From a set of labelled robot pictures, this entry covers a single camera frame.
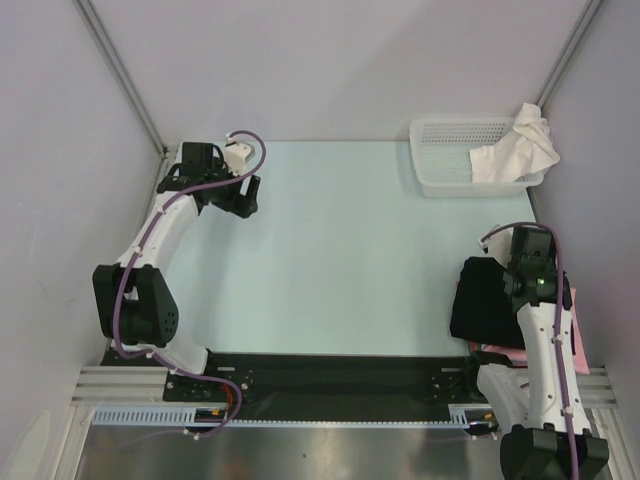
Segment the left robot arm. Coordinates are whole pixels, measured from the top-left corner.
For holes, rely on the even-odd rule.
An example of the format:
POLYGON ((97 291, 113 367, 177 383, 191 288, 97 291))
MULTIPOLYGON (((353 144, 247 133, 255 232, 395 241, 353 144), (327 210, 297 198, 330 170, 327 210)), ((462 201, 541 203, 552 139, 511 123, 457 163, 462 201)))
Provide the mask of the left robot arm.
POLYGON ((172 370, 189 372, 185 385, 202 400, 219 392, 221 376, 206 366, 208 352, 181 320, 165 273, 205 207, 242 219, 257 212, 261 180, 247 165, 266 148, 262 141, 250 145, 239 137, 230 134, 224 146, 182 143, 133 243, 92 275, 101 330, 117 351, 126 359, 158 358, 172 370))

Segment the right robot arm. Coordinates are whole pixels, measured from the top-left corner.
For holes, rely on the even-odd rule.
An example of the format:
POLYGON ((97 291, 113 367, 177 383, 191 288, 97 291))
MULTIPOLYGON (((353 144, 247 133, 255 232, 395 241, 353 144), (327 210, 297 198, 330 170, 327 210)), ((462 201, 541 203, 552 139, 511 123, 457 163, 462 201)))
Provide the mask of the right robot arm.
POLYGON ((554 231, 515 222, 503 274, 523 335, 528 384, 496 363, 461 376, 463 393, 487 399, 503 431, 500 468, 506 479, 594 479, 609 461, 581 400, 572 350, 573 299, 554 231))

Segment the white t shirt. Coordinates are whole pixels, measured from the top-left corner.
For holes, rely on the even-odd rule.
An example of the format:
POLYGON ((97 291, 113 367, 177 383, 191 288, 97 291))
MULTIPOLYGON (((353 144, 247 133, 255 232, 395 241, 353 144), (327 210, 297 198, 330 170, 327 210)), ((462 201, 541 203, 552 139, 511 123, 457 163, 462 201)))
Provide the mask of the white t shirt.
POLYGON ((546 173, 560 161, 550 127, 539 106, 524 103, 507 134, 497 143, 469 152, 474 183, 515 182, 546 173))

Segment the black t shirt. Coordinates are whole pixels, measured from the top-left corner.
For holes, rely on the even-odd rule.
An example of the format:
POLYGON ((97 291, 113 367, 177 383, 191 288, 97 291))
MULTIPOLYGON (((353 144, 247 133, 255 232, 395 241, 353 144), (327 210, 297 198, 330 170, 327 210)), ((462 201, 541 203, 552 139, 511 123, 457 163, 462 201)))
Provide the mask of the black t shirt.
POLYGON ((505 269, 492 257, 469 257, 454 296, 450 334, 492 346, 525 348, 516 314, 504 292, 505 269))

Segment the white plastic basket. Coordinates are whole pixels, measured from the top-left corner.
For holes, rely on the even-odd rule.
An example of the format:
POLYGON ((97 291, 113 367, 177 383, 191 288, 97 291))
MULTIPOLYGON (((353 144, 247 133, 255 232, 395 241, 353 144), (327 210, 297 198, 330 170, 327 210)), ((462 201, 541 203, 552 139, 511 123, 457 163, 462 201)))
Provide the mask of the white plastic basket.
POLYGON ((427 198, 505 197, 543 181, 541 172, 511 183, 475 183, 469 152, 502 139, 511 117, 426 117, 409 126, 414 171, 427 198))

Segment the aluminium frame rail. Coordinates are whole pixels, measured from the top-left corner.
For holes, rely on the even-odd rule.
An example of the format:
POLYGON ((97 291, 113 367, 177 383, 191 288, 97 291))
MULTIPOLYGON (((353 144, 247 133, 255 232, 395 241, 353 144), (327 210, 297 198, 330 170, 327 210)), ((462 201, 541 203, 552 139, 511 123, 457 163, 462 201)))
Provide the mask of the aluminium frame rail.
MULTIPOLYGON (((71 396, 72 405, 155 406, 163 402, 168 370, 145 366, 85 366, 71 396)), ((604 368, 577 377, 585 408, 616 408, 604 368)))

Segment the pink folded t shirt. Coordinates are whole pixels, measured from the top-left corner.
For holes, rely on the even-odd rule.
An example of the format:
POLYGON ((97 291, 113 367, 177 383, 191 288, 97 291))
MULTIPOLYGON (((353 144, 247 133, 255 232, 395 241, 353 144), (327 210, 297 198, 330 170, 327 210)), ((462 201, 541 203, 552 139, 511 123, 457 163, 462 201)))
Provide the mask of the pink folded t shirt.
MULTIPOLYGON (((578 374, 589 375, 589 366, 587 363, 584 346, 582 343, 581 332, 579 329, 579 322, 576 313, 576 307, 571 307, 572 315, 572 351, 574 368, 578 374)), ((524 350, 512 349, 506 347, 499 347, 489 344, 479 344, 476 342, 469 342, 468 346, 472 352, 481 351, 488 353, 498 353, 505 355, 513 363, 515 367, 525 368, 527 366, 527 354, 524 350)))

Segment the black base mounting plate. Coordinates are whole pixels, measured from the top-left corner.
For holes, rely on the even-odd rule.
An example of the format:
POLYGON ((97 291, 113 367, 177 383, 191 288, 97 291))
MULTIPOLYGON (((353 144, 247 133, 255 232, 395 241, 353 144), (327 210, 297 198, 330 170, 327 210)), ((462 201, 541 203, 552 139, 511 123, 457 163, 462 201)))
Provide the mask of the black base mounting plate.
POLYGON ((476 404, 473 357, 212 353, 206 374, 242 390, 239 414, 313 419, 415 419, 476 404))

